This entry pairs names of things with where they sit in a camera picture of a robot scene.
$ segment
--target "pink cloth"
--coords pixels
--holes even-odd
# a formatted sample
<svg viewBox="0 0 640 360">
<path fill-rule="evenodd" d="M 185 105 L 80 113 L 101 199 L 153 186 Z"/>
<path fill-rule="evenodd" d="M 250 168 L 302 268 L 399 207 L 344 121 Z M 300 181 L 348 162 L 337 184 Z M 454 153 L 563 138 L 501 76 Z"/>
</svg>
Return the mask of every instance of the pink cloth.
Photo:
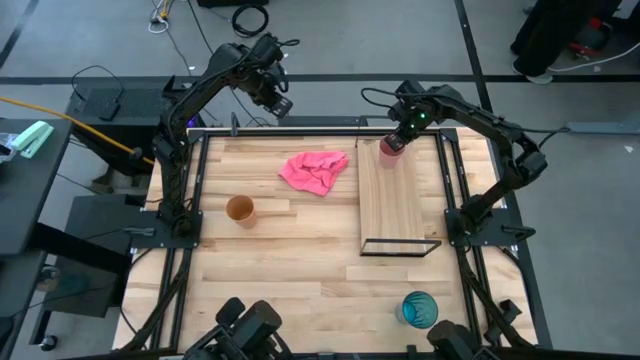
<svg viewBox="0 0 640 360">
<path fill-rule="evenodd" d="M 280 176 L 296 190 L 325 196 L 348 163 L 342 151 L 303 152 L 287 160 Z"/>
</svg>

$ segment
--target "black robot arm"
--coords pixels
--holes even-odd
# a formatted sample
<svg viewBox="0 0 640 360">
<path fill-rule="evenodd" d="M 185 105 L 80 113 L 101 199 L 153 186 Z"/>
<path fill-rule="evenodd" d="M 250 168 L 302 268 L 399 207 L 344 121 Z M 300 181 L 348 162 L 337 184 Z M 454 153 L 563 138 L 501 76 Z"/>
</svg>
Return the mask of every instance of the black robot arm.
<svg viewBox="0 0 640 360">
<path fill-rule="evenodd" d="M 425 90 L 417 82 L 405 81 L 394 95 L 398 102 L 388 115 L 400 124 L 384 139 L 393 151 L 400 151 L 418 138 L 420 131 L 433 122 L 441 124 L 446 119 L 456 120 L 497 144 L 497 157 L 504 171 L 500 180 L 487 192 L 472 196 L 461 206 L 461 226 L 467 235 L 482 229 L 491 218 L 491 208 L 496 202 L 511 191 L 533 182 L 547 167 L 544 154 L 519 125 L 469 104 L 448 85 Z M 516 158 L 513 144 L 522 149 Z"/>
<path fill-rule="evenodd" d="M 200 79 L 189 89 L 173 89 L 173 79 L 165 88 L 165 96 L 173 105 L 160 118 L 153 139 L 153 152 L 162 168 L 162 201 L 158 216 L 170 226 L 173 236 L 188 236 L 194 227 L 194 212 L 184 203 L 183 184 L 188 162 L 187 124 L 224 87 L 239 88 L 254 104 L 264 106 L 279 118 L 293 105 L 276 91 L 286 91 L 287 80 L 280 60 L 284 58 L 280 43 L 271 34 L 262 36 L 253 48 L 224 44 L 211 56 Z"/>
</svg>

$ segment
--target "butcher block tabletop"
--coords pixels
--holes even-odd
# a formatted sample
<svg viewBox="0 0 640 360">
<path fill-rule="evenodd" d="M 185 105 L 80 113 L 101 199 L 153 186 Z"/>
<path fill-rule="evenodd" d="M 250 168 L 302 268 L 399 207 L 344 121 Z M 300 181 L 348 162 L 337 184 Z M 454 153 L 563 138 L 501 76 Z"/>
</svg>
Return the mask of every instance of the butcher block tabletop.
<svg viewBox="0 0 640 360">
<path fill-rule="evenodd" d="M 471 194 L 496 182 L 487 141 L 457 128 Z M 412 291 L 432 295 L 438 321 L 468 325 L 454 249 L 446 241 L 443 211 L 447 207 L 434 137 L 424 136 L 409 152 L 416 163 L 416 197 L 426 239 L 443 244 L 423 258 L 362 257 L 358 156 L 355 137 L 211 137 L 200 209 L 204 213 L 200 245 L 194 249 L 181 324 L 179 350 L 184 351 L 216 325 L 215 315 L 231 297 L 247 307 L 266 300 L 282 317 L 278 331 L 293 352 L 404 352 L 408 344 L 432 351 L 428 330 L 396 320 L 397 304 Z M 447 159 L 456 204 L 462 198 L 453 154 Z M 278 176 L 287 159 L 305 151 L 344 151 L 347 168 L 326 197 L 291 188 Z M 194 145 L 187 194 L 192 193 L 200 144 Z M 162 197 L 156 163 L 148 199 Z M 234 195 L 255 204 L 257 225 L 243 229 L 225 214 Z M 155 209 L 150 203 L 147 208 Z M 522 277 L 497 248 L 483 248 L 491 292 L 496 303 L 511 299 L 522 310 L 514 327 L 536 343 Z M 132 269 L 123 311 L 140 328 L 158 298 L 166 250 L 155 249 Z M 473 264 L 471 253 L 469 261 Z M 175 268 L 181 255 L 176 256 Z M 480 327 L 486 319 L 476 299 Z M 165 316 L 161 344 L 168 344 L 173 309 Z M 113 347 L 133 336 L 122 318 Z"/>
</svg>

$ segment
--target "black pants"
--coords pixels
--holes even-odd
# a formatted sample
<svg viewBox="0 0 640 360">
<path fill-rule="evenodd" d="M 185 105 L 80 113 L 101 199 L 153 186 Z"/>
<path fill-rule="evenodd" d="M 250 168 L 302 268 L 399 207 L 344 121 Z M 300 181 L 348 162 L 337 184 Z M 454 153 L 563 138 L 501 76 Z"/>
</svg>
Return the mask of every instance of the black pants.
<svg viewBox="0 0 640 360">
<path fill-rule="evenodd" d="M 511 44 L 518 55 L 514 68 L 528 76 L 544 74 L 601 4 L 602 0 L 538 0 Z"/>
</svg>

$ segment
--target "gray floor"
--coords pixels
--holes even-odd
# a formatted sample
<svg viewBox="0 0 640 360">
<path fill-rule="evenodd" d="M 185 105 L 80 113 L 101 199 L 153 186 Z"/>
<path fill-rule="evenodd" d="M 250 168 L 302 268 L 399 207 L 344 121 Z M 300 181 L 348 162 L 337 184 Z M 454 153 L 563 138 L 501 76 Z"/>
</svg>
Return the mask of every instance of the gray floor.
<svg viewBox="0 0 640 360">
<path fill-rule="evenodd" d="M 511 74 L 508 45 L 525 16 L 525 0 L 464 0 L 485 74 Z M 27 0 L 0 2 L 0 44 L 8 39 Z M 101 64 L 119 76 L 186 74 L 166 34 L 147 32 L 152 9 L 148 0 L 40 0 L 0 77 L 71 76 Z M 212 47 L 224 42 L 251 43 L 233 35 L 224 20 L 195 7 Z M 272 0 L 269 29 L 282 39 L 300 38 L 288 49 L 285 66 L 292 74 L 425 73 L 471 74 L 454 3 L 448 0 Z M 232 9 L 220 9 L 230 16 Z M 257 18 L 247 15 L 247 23 Z M 204 70 L 208 50 L 188 5 L 176 0 L 171 33 L 194 73 Z M 628 48 L 616 39 L 607 52 Z M 600 66 L 598 73 L 637 74 L 640 50 Z M 577 64 L 569 56 L 557 67 Z M 593 67 L 577 71 L 593 74 Z M 86 76 L 106 76 L 99 70 Z M 452 84 L 477 103 L 474 83 Z M 363 102 L 359 90 L 377 86 L 392 90 L 397 82 L 293 83 L 293 115 L 382 115 Z M 489 84 L 496 113 L 523 126 L 555 128 L 567 121 L 637 119 L 636 83 L 627 84 Z M 0 86 L 0 94 L 63 111 L 69 85 Z M 254 115 L 272 119 L 238 94 Z M 207 108 L 227 121 L 233 111 L 249 117 L 228 91 Z M 0 104 L 0 116 L 48 118 L 30 110 Z M 640 143 L 634 137 L 558 135 L 545 146 L 549 169 L 518 192 L 523 221 L 535 227 L 531 251 L 554 346 L 558 349 L 640 354 L 635 334 L 640 316 L 632 308 L 640 291 L 634 256 L 640 223 L 637 177 Z M 88 185 L 106 164 L 92 153 L 70 146 L 60 173 Z M 81 187 L 56 178 L 42 221 L 63 228 Z M 34 302 L 41 295 L 36 295 Z M 15 359 L 57 359 L 98 354 L 111 344 L 117 314 L 106 319 L 55 315 L 50 332 L 59 348 L 42 353 L 26 345 L 37 309 L 30 312 L 14 353 Z"/>
</svg>

